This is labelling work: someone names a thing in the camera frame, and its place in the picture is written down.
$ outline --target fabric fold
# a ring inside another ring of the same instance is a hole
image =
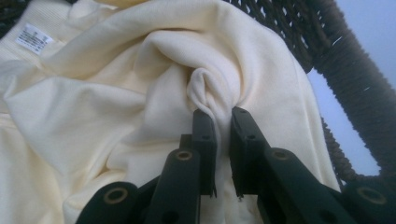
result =
[[[56,22],[37,14],[47,10]],[[26,22],[53,39],[40,55],[13,42]],[[252,114],[272,147],[338,188],[303,69],[279,36],[227,3],[154,0],[121,10],[35,0],[0,52],[6,223],[74,223],[102,186],[144,185],[191,133],[197,108],[218,137],[219,197],[202,198],[201,223],[262,223],[255,197],[239,200],[233,188],[234,106]]]

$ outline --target clothing label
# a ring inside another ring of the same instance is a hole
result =
[[[32,24],[26,23],[21,34],[15,41],[39,55],[41,50],[46,47],[49,42],[52,42],[52,38],[49,35],[44,34]]]

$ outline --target care label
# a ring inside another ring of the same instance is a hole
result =
[[[41,50],[46,47],[49,42],[52,42],[52,38],[34,27],[32,24],[26,23],[21,34],[15,41],[19,45],[24,46],[39,55]]]

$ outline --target sky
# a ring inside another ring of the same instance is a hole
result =
[[[396,1],[336,0],[336,3],[344,12],[349,29],[393,89],[396,89]],[[378,175],[379,168],[375,160],[353,130],[324,77],[315,71],[308,77],[317,96],[321,116],[325,118],[352,167],[358,174]]]

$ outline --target woven basket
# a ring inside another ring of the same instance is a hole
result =
[[[18,21],[29,1],[0,0],[0,37]],[[226,2],[278,33],[306,73],[315,68],[326,78],[381,168],[379,176],[358,175],[323,121],[327,147],[338,178],[346,182],[364,178],[382,181],[396,176],[396,93],[348,30],[334,1]]]

